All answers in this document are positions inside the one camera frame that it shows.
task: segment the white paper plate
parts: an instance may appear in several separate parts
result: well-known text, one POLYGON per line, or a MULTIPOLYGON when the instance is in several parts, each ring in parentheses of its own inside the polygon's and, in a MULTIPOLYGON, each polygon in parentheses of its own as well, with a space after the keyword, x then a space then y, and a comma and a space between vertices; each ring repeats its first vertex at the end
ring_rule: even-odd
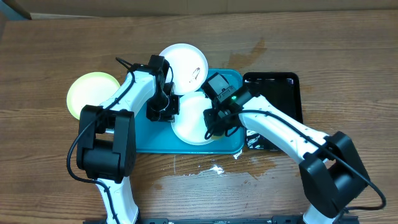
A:
POLYGON ((76 119, 86 105, 98 106, 120 88, 119 82, 110 74, 91 72, 78 78, 69 88, 67 106, 76 119))
MULTIPOLYGON (((174 44, 164 49, 160 56, 164 56, 173 68, 175 83, 174 93, 185 95, 197 91, 205 82, 208 64, 204 54, 189 44, 174 44)), ((169 69, 166 82, 172 79, 169 69)))
POLYGON ((207 131, 203 111, 211 108, 211 100, 201 91, 188 93, 180 98, 180 114, 175 116, 172 129, 182 141, 192 145, 211 143, 205 139, 207 131))

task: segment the cardboard box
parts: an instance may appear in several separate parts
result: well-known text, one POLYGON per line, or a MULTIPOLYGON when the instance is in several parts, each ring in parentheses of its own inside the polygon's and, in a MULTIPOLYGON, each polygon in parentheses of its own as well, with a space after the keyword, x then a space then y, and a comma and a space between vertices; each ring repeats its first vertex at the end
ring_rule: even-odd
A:
POLYGON ((30 14, 120 17, 398 9, 396 0, 3 0, 30 14))

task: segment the white residue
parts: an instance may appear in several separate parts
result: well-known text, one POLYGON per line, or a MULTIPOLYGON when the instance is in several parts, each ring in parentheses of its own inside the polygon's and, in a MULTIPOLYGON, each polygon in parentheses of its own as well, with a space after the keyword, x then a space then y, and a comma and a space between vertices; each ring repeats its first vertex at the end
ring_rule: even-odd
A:
POLYGON ((238 157, 242 154, 242 149, 238 152, 238 153, 236 153, 235 155, 233 155, 233 157, 235 158, 235 159, 238 159, 238 157))
POLYGON ((220 175, 220 174, 223 174, 223 173, 224 173, 224 170, 223 170, 223 168, 221 168, 221 167, 218 167, 217 165, 214 165, 214 166, 213 166, 211 169, 209 169, 209 170, 216 171, 218 175, 220 175))

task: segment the wood grain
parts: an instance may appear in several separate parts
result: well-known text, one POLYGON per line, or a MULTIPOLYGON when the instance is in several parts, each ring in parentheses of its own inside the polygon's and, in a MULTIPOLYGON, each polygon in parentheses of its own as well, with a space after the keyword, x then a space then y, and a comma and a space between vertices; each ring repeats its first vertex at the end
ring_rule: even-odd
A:
MULTIPOLYGON (((7 22, 0 45, 0 222, 104 218, 96 187, 74 181, 65 167, 78 127, 66 109, 68 88, 92 71, 122 82, 115 56, 147 63, 180 42, 201 49, 211 68, 295 72, 305 123, 350 135, 387 196, 383 211, 354 214, 362 223, 396 222, 397 21, 398 11, 356 11, 7 22)), ((283 153, 140 154, 131 183, 143 217, 269 217, 308 206, 297 165, 283 153)), ((378 203, 366 189, 352 204, 378 203)))
POLYGON ((0 42, 4 27, 6 26, 7 17, 2 12, 0 12, 0 42))
POLYGON ((31 14, 76 16, 172 16, 253 12, 309 12, 398 9, 394 0, 3 0, 31 14))

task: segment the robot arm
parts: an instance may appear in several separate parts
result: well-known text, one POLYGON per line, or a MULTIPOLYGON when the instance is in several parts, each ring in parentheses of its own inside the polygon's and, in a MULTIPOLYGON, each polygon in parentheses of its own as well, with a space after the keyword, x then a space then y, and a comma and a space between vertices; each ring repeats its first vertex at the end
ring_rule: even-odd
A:
POLYGON ((339 162, 329 169, 324 165, 327 160, 335 159, 325 152, 329 151, 369 180, 347 135, 337 132, 329 136, 306 127, 273 107, 255 85, 235 90, 216 73, 202 89, 213 103, 213 109, 203 113, 212 134, 220 136, 225 130, 243 126, 270 140, 298 164, 305 196, 311 203, 303 216, 305 223, 333 223, 345 206, 368 186, 339 162))
MULTIPOLYGON (((178 113, 179 98, 173 93, 173 83, 165 83, 169 67, 168 61, 156 55, 148 65, 134 64, 126 81, 110 99, 100 106, 86 105, 81 111, 79 133, 99 114, 104 115, 89 126, 78 142, 77 166, 86 171, 88 178, 107 186, 119 223, 134 224, 139 216, 129 179, 136 158, 135 115, 145 103, 147 118, 152 121, 172 121, 178 113), (119 97, 119 102, 111 106, 119 97), (114 134, 113 141, 96 139, 96 134, 105 132, 114 134)), ((96 185, 108 214, 106 223, 117 223, 108 194, 103 186, 96 185)))
MULTIPOLYGON (((270 111, 271 113, 281 117, 282 119, 295 126, 305 135, 313 138, 320 145, 326 143, 325 137, 328 135, 323 132, 308 128, 302 123, 292 119, 283 112, 272 106, 265 97, 254 97, 243 105, 243 110, 261 110, 270 111)), ((282 124, 279 120, 255 113, 242 113, 239 119, 245 128, 253 130, 274 143, 278 148, 282 149, 297 164, 304 161, 306 153, 314 153, 318 148, 304 140, 295 131, 282 124)), ((305 223, 331 224, 335 218, 328 218, 320 213, 313 205, 304 213, 303 221, 305 223)))

